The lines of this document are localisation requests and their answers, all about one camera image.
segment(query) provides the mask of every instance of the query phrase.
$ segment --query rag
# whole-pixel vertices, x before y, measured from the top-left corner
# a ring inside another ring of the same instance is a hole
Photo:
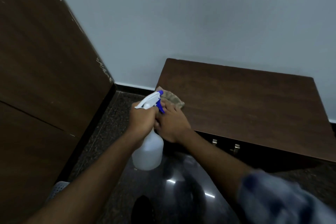
[[[176,107],[178,108],[182,108],[184,107],[184,102],[181,101],[181,99],[179,99],[179,97],[177,95],[175,95],[174,93],[171,93],[168,90],[164,90],[163,88],[161,88],[160,86],[158,86],[156,88],[156,91],[162,90],[163,94],[161,95],[161,98],[165,98],[168,101],[170,101],[171,103],[173,103]]]

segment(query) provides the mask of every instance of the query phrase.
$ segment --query floor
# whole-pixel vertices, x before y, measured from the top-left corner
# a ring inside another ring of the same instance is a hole
[[[91,136],[69,181],[73,181],[118,139],[128,124],[133,102],[144,96],[117,92]],[[336,209],[336,165],[277,173]],[[146,195],[153,203],[158,223],[238,223],[203,168],[190,155],[164,152],[152,171],[136,170],[130,159],[97,223],[130,223],[135,200]]]

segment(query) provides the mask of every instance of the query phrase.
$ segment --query door panel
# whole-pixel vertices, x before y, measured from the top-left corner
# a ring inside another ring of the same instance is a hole
[[[0,223],[16,223],[48,197],[78,138],[0,102]]]
[[[62,0],[0,0],[0,101],[77,137],[113,82]]]

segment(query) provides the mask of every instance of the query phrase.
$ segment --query white wall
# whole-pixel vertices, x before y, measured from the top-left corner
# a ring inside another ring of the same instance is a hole
[[[153,88],[167,57],[306,75],[336,119],[336,0],[66,1],[119,84]]]

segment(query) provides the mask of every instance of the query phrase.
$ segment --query blue sleeve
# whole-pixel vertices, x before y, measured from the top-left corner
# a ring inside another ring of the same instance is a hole
[[[331,224],[333,210],[296,183],[254,171],[242,179],[237,202],[253,224]]]

